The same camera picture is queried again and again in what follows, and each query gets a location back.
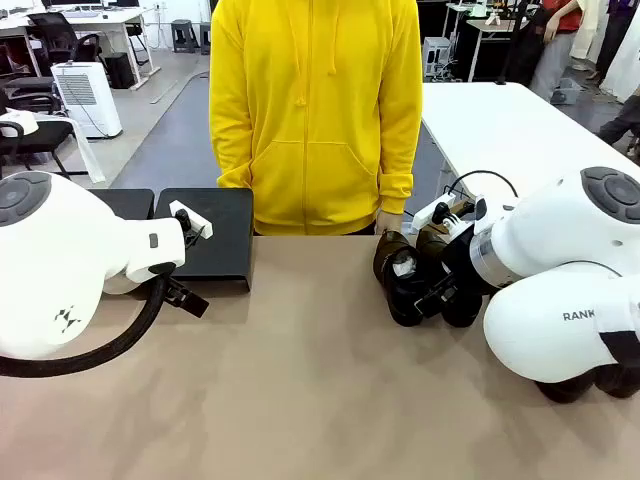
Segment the person's left hand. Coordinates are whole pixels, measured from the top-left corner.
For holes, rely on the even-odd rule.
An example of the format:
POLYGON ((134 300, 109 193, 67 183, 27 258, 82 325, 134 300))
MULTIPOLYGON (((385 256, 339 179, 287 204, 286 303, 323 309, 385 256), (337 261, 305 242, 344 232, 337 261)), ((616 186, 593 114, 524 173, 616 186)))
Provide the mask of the person's left hand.
POLYGON ((380 210, 376 218, 376 234, 382 235, 387 231, 402 231, 403 215, 392 214, 380 210))

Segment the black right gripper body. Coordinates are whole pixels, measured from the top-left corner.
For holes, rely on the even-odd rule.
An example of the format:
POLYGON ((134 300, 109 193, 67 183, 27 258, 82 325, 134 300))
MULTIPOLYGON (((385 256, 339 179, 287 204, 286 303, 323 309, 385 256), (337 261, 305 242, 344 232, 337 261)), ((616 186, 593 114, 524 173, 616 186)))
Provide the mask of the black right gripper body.
POLYGON ((473 237, 474 227, 470 225, 451 240, 442 252, 442 263, 460 286, 477 285, 477 272, 470 254, 470 243, 473 237))

